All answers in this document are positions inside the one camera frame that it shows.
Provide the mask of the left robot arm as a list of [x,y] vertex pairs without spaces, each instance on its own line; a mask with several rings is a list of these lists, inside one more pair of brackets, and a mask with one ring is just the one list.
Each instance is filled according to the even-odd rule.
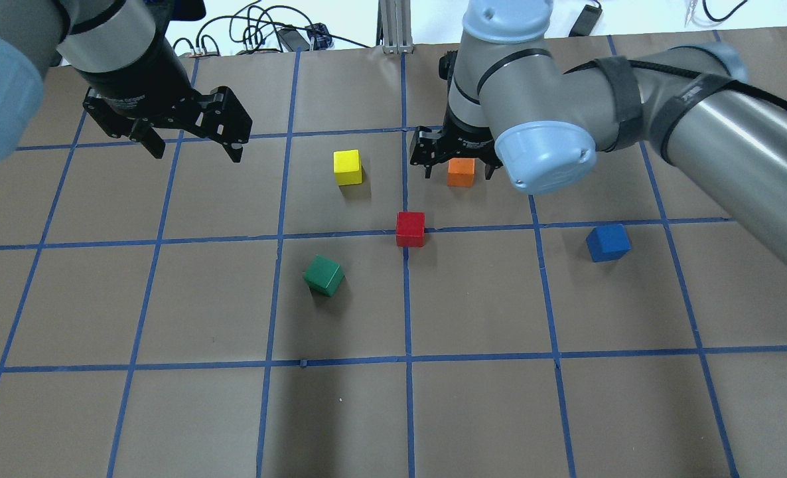
[[83,107],[104,133],[164,155],[161,128],[242,159],[253,120],[226,86],[201,94],[166,39],[203,19],[202,1],[0,1],[0,161],[40,109],[48,70],[65,60],[88,84]]

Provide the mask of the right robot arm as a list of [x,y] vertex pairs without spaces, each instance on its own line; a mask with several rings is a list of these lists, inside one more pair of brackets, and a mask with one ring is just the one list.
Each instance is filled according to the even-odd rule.
[[561,72],[545,41],[551,1],[470,1],[439,61],[442,127],[415,130],[412,165],[478,158],[527,195],[593,170],[600,152],[648,144],[787,266],[787,100],[747,82],[723,42]]

